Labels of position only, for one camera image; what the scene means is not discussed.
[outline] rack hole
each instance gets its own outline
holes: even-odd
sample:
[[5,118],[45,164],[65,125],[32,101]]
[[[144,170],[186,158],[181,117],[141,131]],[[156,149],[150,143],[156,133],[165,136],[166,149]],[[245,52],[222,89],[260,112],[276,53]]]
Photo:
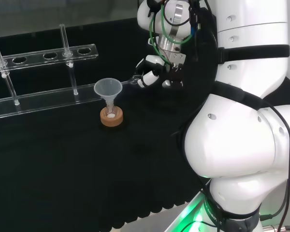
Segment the rack hole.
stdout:
[[27,58],[26,57],[16,57],[12,61],[14,64],[23,64],[27,61]]
[[91,52],[91,49],[90,48],[80,48],[77,50],[77,52],[81,55],[86,55],[86,54]]
[[43,55],[44,59],[55,59],[57,57],[57,53],[52,52],[52,53],[46,53]]

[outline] green cable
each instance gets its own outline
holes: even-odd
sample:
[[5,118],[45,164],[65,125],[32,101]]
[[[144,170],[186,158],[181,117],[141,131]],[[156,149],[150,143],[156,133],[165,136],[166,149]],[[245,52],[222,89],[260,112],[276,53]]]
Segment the green cable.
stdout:
[[154,43],[154,39],[153,39],[153,32],[152,32],[152,30],[153,30],[153,23],[154,23],[154,17],[155,16],[153,16],[153,18],[152,18],[152,20],[151,20],[151,22],[150,22],[150,25],[149,25],[149,35],[150,35],[150,41],[151,41],[151,43],[152,43],[152,45],[153,45],[153,47],[154,47],[154,49],[155,49],[155,51],[156,51],[156,53],[161,57],[161,59],[163,59],[163,61],[164,62],[166,62],[167,64],[169,64],[169,65],[172,65],[172,63],[170,62],[170,61],[168,61],[160,52],[159,52],[159,50],[156,48],[156,45],[155,45],[155,43]]
[[164,6],[162,4],[161,4],[161,24],[162,24],[163,35],[167,38],[168,41],[174,44],[185,44],[192,38],[192,35],[190,34],[185,40],[178,42],[169,37],[169,35],[166,33],[165,28],[164,28]]

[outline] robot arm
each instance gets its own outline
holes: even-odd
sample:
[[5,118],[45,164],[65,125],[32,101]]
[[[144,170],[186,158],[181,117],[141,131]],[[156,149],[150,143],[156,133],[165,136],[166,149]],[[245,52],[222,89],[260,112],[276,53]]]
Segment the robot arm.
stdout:
[[145,88],[156,83],[164,70],[164,64],[165,62],[159,56],[148,55],[142,59],[135,68],[135,74],[142,77],[137,81],[138,85]]
[[[155,32],[159,33],[159,37],[155,39],[155,43],[151,46],[155,46],[165,58],[148,55],[139,62],[136,66],[135,75],[141,76],[137,81],[141,88],[149,87],[157,82],[161,82],[163,87],[180,87],[183,85],[180,73],[186,56],[180,53],[180,42],[190,35],[191,25],[185,23],[182,26],[174,27],[165,22],[165,33],[179,43],[170,42],[163,34],[161,22],[163,17],[161,16],[160,6],[160,1],[147,0],[143,1],[138,10],[138,23],[146,30],[149,30],[153,17],[155,17],[153,28],[155,28]],[[165,8],[165,15],[173,24],[180,24],[189,19],[189,4],[185,1],[171,0]]]
[[[144,1],[138,11],[138,23],[147,30],[155,15],[151,12],[159,10],[149,9],[148,2],[153,1]],[[216,6],[220,47],[288,45],[287,0],[216,0]],[[173,23],[183,23],[191,17],[189,3],[170,0],[165,14]],[[172,59],[180,46],[168,40],[168,35],[175,41],[183,41],[193,27],[191,24],[174,27],[157,14],[155,28],[161,50]],[[263,99],[281,85],[287,68],[287,57],[227,61],[218,66],[216,81]],[[148,79],[157,81],[158,76],[154,78],[152,74],[155,75],[149,72]],[[290,106],[278,107],[278,111],[290,125]],[[185,137],[187,160],[197,174],[213,178],[211,196],[221,210],[232,215],[224,219],[236,215],[236,220],[231,220],[235,228],[241,220],[242,225],[254,224],[247,230],[262,232],[259,221],[247,219],[256,215],[259,219],[258,208],[263,199],[284,180],[290,180],[289,134],[274,111],[255,110],[215,94],[209,95],[190,125]],[[204,206],[200,212],[203,221],[220,224],[210,213],[212,217]],[[207,227],[207,231],[216,229]]]

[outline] table surface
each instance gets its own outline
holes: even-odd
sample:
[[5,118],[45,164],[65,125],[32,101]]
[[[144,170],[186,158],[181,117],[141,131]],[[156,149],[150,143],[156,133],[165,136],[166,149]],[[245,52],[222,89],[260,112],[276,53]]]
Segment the table surface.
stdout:
[[[68,28],[70,46],[95,43],[99,60],[75,63],[78,85],[129,79],[151,53],[136,19]],[[200,60],[189,44],[183,91],[125,87],[116,98],[124,123],[100,123],[103,101],[0,119],[0,232],[108,232],[125,222],[190,201],[200,186],[171,136],[206,98],[215,49],[200,35]],[[3,55],[61,47],[59,30],[0,38]],[[70,85],[65,65],[11,72],[17,93]],[[0,98],[8,92],[0,78]],[[267,97],[290,104],[290,81]]]

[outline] plastic funnel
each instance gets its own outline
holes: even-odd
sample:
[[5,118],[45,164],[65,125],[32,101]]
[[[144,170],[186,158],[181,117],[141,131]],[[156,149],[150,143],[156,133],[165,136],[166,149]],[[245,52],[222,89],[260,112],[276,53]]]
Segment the plastic funnel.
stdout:
[[113,78],[105,78],[95,84],[94,90],[96,94],[100,95],[106,101],[107,117],[116,117],[118,110],[114,106],[114,99],[122,91],[121,82]]
[[105,78],[95,84],[94,90],[96,94],[100,95],[104,100],[109,102],[113,101],[122,91],[122,84],[116,79]]

